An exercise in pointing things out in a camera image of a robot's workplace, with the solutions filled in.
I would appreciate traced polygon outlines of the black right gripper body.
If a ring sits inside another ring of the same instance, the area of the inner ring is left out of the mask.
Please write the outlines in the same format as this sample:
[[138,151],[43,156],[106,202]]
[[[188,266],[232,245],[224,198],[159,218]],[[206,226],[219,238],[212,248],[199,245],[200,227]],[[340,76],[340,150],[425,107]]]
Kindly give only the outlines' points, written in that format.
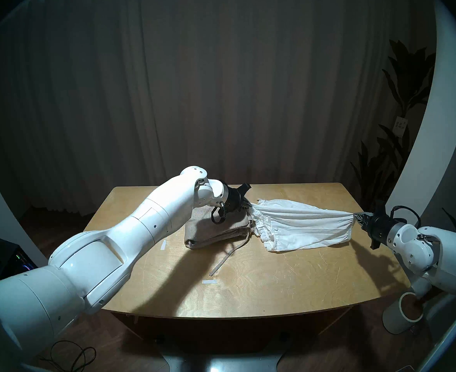
[[367,234],[371,238],[370,248],[375,250],[381,244],[387,245],[388,235],[396,224],[398,221],[386,214],[385,202],[377,200],[374,213],[367,217]]

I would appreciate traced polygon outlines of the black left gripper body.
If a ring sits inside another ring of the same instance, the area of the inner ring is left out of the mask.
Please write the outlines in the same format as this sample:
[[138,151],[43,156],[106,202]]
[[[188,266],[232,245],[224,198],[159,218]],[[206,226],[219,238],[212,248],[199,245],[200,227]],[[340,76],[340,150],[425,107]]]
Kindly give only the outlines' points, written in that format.
[[241,209],[247,208],[247,199],[245,196],[240,196],[237,188],[227,186],[228,196],[224,202],[226,213],[239,212]]

